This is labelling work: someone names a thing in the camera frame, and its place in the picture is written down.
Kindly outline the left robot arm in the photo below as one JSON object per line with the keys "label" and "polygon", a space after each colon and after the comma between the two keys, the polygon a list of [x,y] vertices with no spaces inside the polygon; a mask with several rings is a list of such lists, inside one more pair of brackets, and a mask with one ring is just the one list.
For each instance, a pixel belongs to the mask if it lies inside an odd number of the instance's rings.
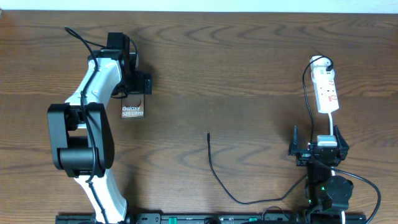
{"label": "left robot arm", "polygon": [[110,32],[106,45],[94,45],[80,34],[65,30],[89,51],[88,69],[80,85],[64,103],[47,110],[52,160],[85,191],[92,215],[57,215],[56,223],[133,223],[111,167],[114,139],[106,114],[109,100],[152,93],[150,73],[137,69],[137,46],[128,35]]}

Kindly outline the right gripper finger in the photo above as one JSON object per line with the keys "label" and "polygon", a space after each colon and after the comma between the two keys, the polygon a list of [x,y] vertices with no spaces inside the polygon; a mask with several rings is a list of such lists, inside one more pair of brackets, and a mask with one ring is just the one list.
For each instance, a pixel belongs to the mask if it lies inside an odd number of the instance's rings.
{"label": "right gripper finger", "polygon": [[345,160],[346,156],[348,155],[349,145],[347,144],[345,139],[342,137],[337,125],[335,125],[333,127],[333,134],[337,141],[338,157],[341,160]]}
{"label": "right gripper finger", "polygon": [[294,156],[298,153],[299,153],[298,133],[297,133],[297,127],[294,126],[293,138],[289,144],[289,155]]}

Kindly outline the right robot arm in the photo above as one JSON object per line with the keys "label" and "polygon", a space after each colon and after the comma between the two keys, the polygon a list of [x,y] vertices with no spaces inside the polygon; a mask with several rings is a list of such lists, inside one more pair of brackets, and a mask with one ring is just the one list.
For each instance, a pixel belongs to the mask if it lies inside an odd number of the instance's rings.
{"label": "right robot arm", "polygon": [[332,168],[346,159],[349,146],[337,126],[332,135],[319,135],[316,142],[305,142],[294,127],[289,155],[296,165],[307,169],[305,196],[309,207],[298,213],[304,223],[344,223],[353,192],[352,181],[332,173]]}

